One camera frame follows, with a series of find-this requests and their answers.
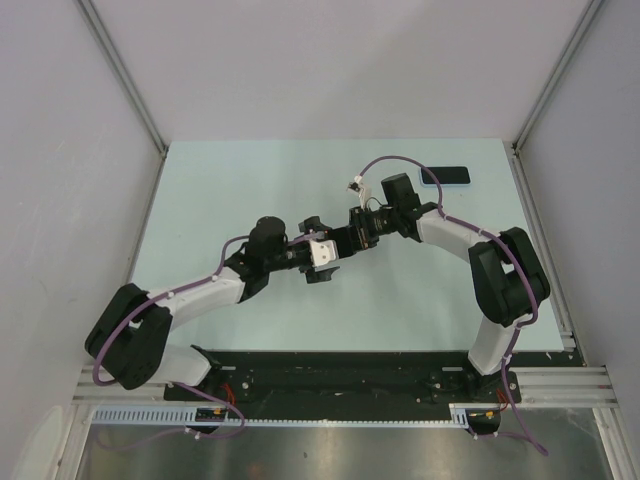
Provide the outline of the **black smartphone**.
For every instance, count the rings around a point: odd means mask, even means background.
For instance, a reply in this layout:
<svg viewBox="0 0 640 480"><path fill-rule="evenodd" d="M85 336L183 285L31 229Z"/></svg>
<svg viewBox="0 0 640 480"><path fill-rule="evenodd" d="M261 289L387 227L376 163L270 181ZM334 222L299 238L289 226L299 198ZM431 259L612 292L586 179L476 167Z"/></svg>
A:
<svg viewBox="0 0 640 480"><path fill-rule="evenodd" d="M357 228L351 225L329 230L327 239L335 243L339 259L354 256L362 250Z"/></svg>

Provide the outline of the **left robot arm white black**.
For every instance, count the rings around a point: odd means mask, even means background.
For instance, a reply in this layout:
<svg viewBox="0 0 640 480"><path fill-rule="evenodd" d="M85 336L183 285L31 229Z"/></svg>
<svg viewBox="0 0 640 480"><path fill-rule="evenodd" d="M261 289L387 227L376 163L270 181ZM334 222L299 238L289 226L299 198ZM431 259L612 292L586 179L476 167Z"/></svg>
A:
<svg viewBox="0 0 640 480"><path fill-rule="evenodd" d="M200 347L170 345L170 333L206 313L251 299L273 272L328 273L328 263L338 257L329 232L312 219L300 236L289 239L281 219L263 217L249 234L227 240L219 265L201 279L160 290L134 283L120 287L85 341L94 360L93 382L134 390L159 381L186 385L202 400L214 397L221 387L215 360Z"/></svg>

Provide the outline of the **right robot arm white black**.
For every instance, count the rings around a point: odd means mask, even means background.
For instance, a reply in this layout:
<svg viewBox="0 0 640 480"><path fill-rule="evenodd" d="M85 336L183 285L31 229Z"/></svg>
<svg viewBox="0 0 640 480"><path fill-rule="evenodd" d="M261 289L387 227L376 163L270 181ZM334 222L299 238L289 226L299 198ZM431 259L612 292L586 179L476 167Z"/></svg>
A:
<svg viewBox="0 0 640 480"><path fill-rule="evenodd" d="M468 352L473 369L461 376L463 393L484 401L497 389L495 373L508 364L517 331L537 319L550 296L550 283L528 234L514 227L494 234L445 214L434 202L422 203L406 174L382 181L386 202L368 207L369 187L357 176L348 190L360 205L350 211L355 251L382 235L399 233L439 247L467 262L476 303L483 318Z"/></svg>

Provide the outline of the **black phone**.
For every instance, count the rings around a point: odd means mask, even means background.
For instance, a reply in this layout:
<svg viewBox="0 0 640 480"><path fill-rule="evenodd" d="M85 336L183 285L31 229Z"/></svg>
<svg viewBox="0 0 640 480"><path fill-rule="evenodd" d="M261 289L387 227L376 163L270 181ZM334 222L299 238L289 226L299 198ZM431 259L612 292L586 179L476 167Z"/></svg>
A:
<svg viewBox="0 0 640 480"><path fill-rule="evenodd" d="M435 177L441 186L466 186L471 184L469 170L465 166L431 166L431 174L421 169L419 179L423 186L436 186Z"/></svg>

